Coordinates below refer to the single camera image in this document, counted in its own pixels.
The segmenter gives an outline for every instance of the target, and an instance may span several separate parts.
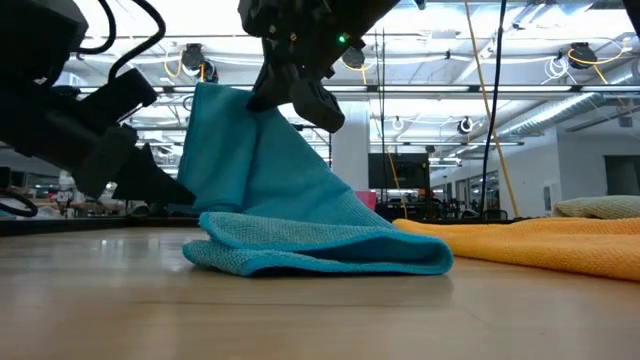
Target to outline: orange towel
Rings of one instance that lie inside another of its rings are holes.
[[[454,255],[640,281],[640,219],[535,219],[512,225],[393,223],[437,236]]]

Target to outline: ductwork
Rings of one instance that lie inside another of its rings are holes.
[[[605,77],[609,84],[631,84],[631,80],[639,81],[640,78],[634,76],[634,66],[637,66],[637,60],[627,62],[609,71]],[[590,83],[599,84],[600,79]],[[541,132],[575,116],[592,111],[594,107],[602,106],[606,102],[607,99],[600,93],[585,93],[560,101],[548,101],[509,121],[504,130],[498,131],[498,135],[526,136]]]

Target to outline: ceiling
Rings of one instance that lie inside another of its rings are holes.
[[[84,47],[98,46],[108,34],[106,17],[95,0],[75,0],[87,18],[90,27]],[[545,67],[558,52],[566,53],[574,42],[588,42],[596,51],[599,59],[614,58],[625,48],[619,59],[602,65],[606,74],[636,56],[640,51],[638,39],[621,8],[620,1],[558,1],[560,5],[545,8],[546,12],[525,24],[524,29],[514,30],[506,27],[503,47],[502,84],[539,85],[549,80]],[[65,71],[73,74],[75,84],[101,86],[111,63],[118,57],[144,41],[155,32],[154,22],[133,2],[126,0],[108,0],[116,16],[118,38],[106,54],[86,56],[83,60],[70,59]],[[165,70],[176,72],[181,49],[187,43],[203,44],[203,52],[216,65],[220,74],[220,83],[234,85],[252,85],[262,63],[260,40],[247,36],[241,27],[237,13],[238,1],[229,0],[151,0],[150,3],[162,14],[167,24],[165,38],[149,51],[134,59],[130,66],[138,68],[154,86],[194,85],[196,79],[182,72],[177,77],[170,76]],[[506,24],[525,9],[525,1],[510,1]],[[472,20],[478,46],[486,57],[482,70],[484,78],[493,82],[495,76],[495,57],[490,48],[497,29],[499,3],[474,1],[471,6]],[[377,33],[384,30],[384,39]],[[450,85],[478,84],[478,72],[472,61],[473,46],[462,1],[428,2],[424,11],[419,11],[413,1],[403,0],[386,17],[381,19],[374,29],[364,38],[367,44],[364,52],[371,65],[364,74],[361,71],[347,69],[340,62],[334,68],[335,76],[326,80],[326,85],[363,85],[378,83],[375,66],[375,44],[381,49],[384,44],[386,64],[380,66],[384,71],[386,84],[402,85]],[[450,52],[451,59],[444,59]],[[578,83],[593,81],[597,74],[592,70],[570,69],[569,74]],[[551,79],[547,85],[572,84],[568,76]],[[531,99],[500,100],[498,118],[512,118],[533,106],[544,102],[544,96]],[[371,114],[371,139],[379,139],[373,122],[379,123],[380,106],[374,97],[369,99]],[[281,107],[281,112],[291,122],[305,123],[290,105]],[[385,134],[391,139],[428,139],[447,141],[457,135],[457,122],[469,117],[477,123],[485,118],[485,106],[480,97],[456,99],[450,94],[441,94],[437,99],[403,99],[394,97],[385,102]],[[580,118],[562,124],[563,129],[570,128],[583,121],[592,120],[601,113],[593,111]],[[157,106],[140,110],[130,123],[135,127],[173,126],[179,128],[185,124],[189,111],[181,105]],[[617,121],[603,122],[588,129],[589,133],[616,133],[633,131],[620,128]],[[184,140],[182,130],[141,131],[143,139],[149,141],[180,142]],[[309,140],[317,141],[326,133],[305,130]],[[323,156],[328,156],[326,147],[316,146]],[[179,156],[181,148],[171,147],[169,154]]]

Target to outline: beige cloth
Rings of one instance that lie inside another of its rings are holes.
[[[561,201],[553,207],[555,217],[596,219],[640,218],[640,196],[603,196]]]

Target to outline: towel fold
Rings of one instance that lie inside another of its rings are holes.
[[[207,241],[187,259],[249,276],[273,267],[319,272],[442,274],[439,239],[399,231],[366,208],[274,109],[250,113],[250,92],[199,84],[178,180],[196,195]]]
[[[602,196],[561,201],[554,205],[553,216],[597,219],[640,218],[640,196]]]
[[[454,255],[640,281],[640,219],[551,218],[511,225],[393,223],[440,237]]]

